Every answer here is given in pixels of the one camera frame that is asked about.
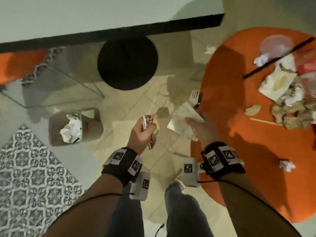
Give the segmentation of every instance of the wristband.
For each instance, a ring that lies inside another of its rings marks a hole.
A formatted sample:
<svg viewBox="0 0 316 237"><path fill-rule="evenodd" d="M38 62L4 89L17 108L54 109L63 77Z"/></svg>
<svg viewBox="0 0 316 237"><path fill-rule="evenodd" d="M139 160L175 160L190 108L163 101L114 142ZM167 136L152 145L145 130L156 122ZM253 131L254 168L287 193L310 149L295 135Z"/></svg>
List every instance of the wristband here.
<svg viewBox="0 0 316 237"><path fill-rule="evenodd" d="M246 173L243 167L244 162L238 157L235 150L224 142L209 144L201 155L206 174L214 180L219 180L228 173Z"/></svg>
<svg viewBox="0 0 316 237"><path fill-rule="evenodd" d="M118 178L123 186L135 180L142 168L142 160L132 149L123 147L112 153L103 164L102 174L110 174Z"/></svg>

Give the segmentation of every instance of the beige trash bin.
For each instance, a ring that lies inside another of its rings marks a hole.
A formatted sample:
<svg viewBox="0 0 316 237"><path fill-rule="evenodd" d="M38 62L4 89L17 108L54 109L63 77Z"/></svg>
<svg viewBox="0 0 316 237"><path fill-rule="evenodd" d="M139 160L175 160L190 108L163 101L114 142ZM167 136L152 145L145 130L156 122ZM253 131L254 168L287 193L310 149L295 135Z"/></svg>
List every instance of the beige trash bin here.
<svg viewBox="0 0 316 237"><path fill-rule="evenodd" d="M73 145L81 142L89 142L92 140L99 139L103 134L103 125L100 119L89 118L85 115L82 115L82 111L94 110L98 112L96 108L84 109L84 110L70 110L70 111L59 111L54 113L48 122L48 134L49 142L52 146L64 146L64 145ZM60 134L60 130L64 128L65 125L69 123L69 119L66 115L72 114L82 120L82 140L77 143L65 143Z"/></svg>

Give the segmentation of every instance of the beige tile floor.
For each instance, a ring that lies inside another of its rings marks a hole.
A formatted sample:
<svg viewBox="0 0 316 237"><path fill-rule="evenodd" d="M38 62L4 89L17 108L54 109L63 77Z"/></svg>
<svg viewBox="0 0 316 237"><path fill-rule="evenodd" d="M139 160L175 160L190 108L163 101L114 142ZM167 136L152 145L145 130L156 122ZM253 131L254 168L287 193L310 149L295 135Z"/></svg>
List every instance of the beige tile floor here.
<svg viewBox="0 0 316 237"><path fill-rule="evenodd" d="M155 76L137 90L115 90L100 79L96 61L102 43L68 47L55 60L54 67L92 90L100 90L105 98L100 102L86 101L25 110L1 95L0 144L4 144L22 123L26 123L88 188L100 174L101 165L109 154L126 144L136 120L149 111L158 113L162 130L157 136L157 146L142 155L144 170L152 175L149 196L142 202L142 208L146 226L148 223L159 225L165 222L164 190L181 163L173 153L190 153L189 141L166 129L166 126L175 108L188 98L192 89L199 88L205 64L211 57L205 54L206 47L218 47L230 35L253 26L291 28L316 34L316 0L223 0L223 4L226 16L220 27L149 36L157 48L159 63ZM62 91L52 92L49 100L63 99L60 95L65 91L69 94L67 98L78 100L80 88L78 84L71 84ZM99 108L104 125L104 133L99 140L82 143L76 148L49 145L47 119L53 112L93 106ZM201 188L188 189L187 193L200 203L215 236L236 236L226 208L215 203ZM304 237L310 237L316 233L315 223L316 216L294 226Z"/></svg>

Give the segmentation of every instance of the hand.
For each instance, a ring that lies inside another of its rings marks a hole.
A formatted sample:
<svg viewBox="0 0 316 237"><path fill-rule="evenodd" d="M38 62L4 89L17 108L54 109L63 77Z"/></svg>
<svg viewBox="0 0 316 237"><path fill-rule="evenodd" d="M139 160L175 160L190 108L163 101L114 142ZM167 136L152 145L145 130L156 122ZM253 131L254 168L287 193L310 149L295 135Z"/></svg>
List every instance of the hand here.
<svg viewBox="0 0 316 237"><path fill-rule="evenodd" d="M126 147L135 151L138 155L142 154L149 144L152 133L156 130L156 124L152 123L143 131L143 117L137 121L132 128L130 139Z"/></svg>
<svg viewBox="0 0 316 237"><path fill-rule="evenodd" d="M214 121L203 112L200 112L200 115L205 120L204 123L198 122L190 117L186 117L184 120L194 129L195 134L201 142L202 148L205 149L210 143L220 140Z"/></svg>

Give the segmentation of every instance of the forearm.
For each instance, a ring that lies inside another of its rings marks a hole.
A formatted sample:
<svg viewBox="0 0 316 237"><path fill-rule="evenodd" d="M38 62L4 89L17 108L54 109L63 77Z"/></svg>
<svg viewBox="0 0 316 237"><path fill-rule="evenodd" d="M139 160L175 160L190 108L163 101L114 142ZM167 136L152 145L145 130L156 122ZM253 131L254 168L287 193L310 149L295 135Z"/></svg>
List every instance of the forearm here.
<svg viewBox="0 0 316 237"><path fill-rule="evenodd" d="M245 188L268 203L246 175L230 173L221 179ZM238 236L300 236L281 216L249 193L229 183L219 182L219 187Z"/></svg>
<svg viewBox="0 0 316 237"><path fill-rule="evenodd" d="M103 174L76 203L100 194L121 193L122 189L123 185L116 177ZM104 237L111 223L111 216L118 199L119 196L106 196L82 203L62 215L43 236Z"/></svg>

